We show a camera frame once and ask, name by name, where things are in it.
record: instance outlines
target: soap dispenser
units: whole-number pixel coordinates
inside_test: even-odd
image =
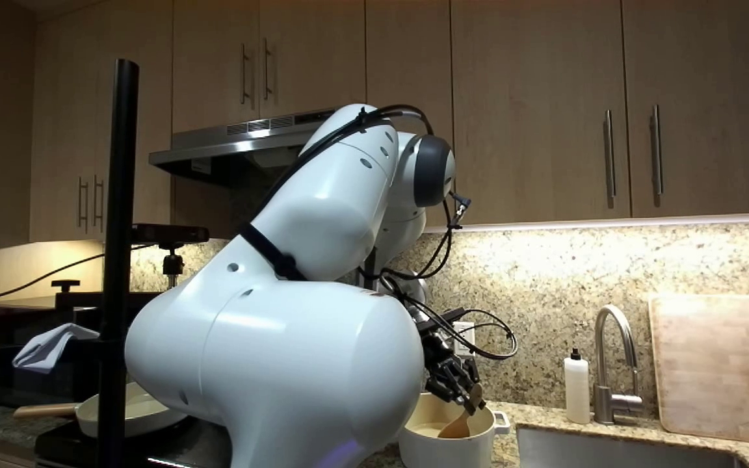
[[[591,422],[591,387],[587,387],[587,362],[580,349],[562,362],[565,365],[565,416],[567,422]]]

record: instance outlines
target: cloth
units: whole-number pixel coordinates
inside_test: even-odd
[[[46,332],[33,335],[13,357],[13,367],[25,370],[25,373],[37,373],[37,375],[48,375],[56,367],[68,340],[99,340],[99,330],[74,326],[74,323],[63,323]]]

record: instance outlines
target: wall outlet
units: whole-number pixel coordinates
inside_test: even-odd
[[[476,323],[458,321],[453,323],[453,327],[461,332],[461,338],[476,345]],[[474,357],[474,352],[455,338],[453,338],[453,352],[455,357]]]

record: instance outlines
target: black pole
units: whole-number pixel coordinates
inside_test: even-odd
[[[125,431],[125,312],[134,202],[137,66],[119,59],[112,115],[107,260],[99,370],[99,466],[119,468]]]

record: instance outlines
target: granite backsplash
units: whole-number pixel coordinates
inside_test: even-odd
[[[412,270],[432,256],[440,235],[424,235],[397,267]],[[224,239],[181,247],[184,279],[198,270]],[[161,256],[133,258],[133,289],[163,289]],[[515,357],[481,362],[492,400],[562,405],[562,360],[575,345],[593,360],[593,318],[617,304],[637,338],[639,392],[656,404],[650,300],[663,291],[749,293],[749,218],[667,218],[667,222],[587,222],[483,227],[455,235],[448,267],[427,283],[437,312],[455,308],[488,309],[515,332]],[[617,375],[621,357],[607,326],[605,360]],[[492,352],[507,344],[481,335]]]

